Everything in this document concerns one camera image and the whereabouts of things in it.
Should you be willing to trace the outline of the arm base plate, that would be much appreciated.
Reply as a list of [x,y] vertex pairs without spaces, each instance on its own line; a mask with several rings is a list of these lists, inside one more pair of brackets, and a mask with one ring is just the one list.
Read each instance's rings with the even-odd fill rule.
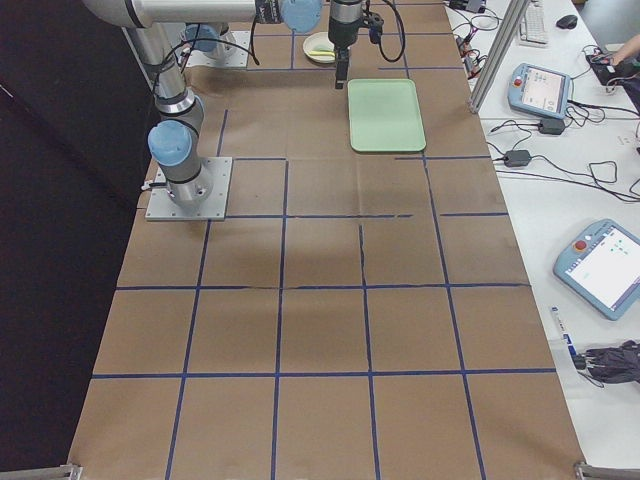
[[149,182],[149,221],[224,221],[233,159],[202,157],[199,175],[188,183],[169,182],[160,167]]
[[202,66],[216,69],[245,69],[249,59],[249,31],[230,31],[234,42],[222,58],[211,58],[200,51],[194,50],[187,60],[188,68]]

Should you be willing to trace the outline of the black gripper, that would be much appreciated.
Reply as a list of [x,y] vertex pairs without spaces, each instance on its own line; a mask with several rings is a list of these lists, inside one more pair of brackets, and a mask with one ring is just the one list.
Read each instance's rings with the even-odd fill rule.
[[335,54],[335,88],[340,90],[348,78],[350,53],[362,25],[362,2],[360,0],[331,0],[328,38],[333,43]]

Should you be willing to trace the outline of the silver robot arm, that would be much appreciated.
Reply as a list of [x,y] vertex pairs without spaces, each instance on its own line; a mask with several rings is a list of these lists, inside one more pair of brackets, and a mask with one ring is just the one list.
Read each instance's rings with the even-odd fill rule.
[[306,32],[317,25],[320,1],[86,1],[97,18],[124,28],[132,48],[150,61],[146,72],[162,121],[148,134],[152,156],[166,181],[167,197],[176,205],[201,203],[216,185],[205,171],[208,161],[197,154],[203,107],[186,86],[163,25],[256,21],[286,24]]
[[234,42],[229,25],[224,22],[187,23],[182,39],[192,42],[193,48],[211,58],[222,58]]

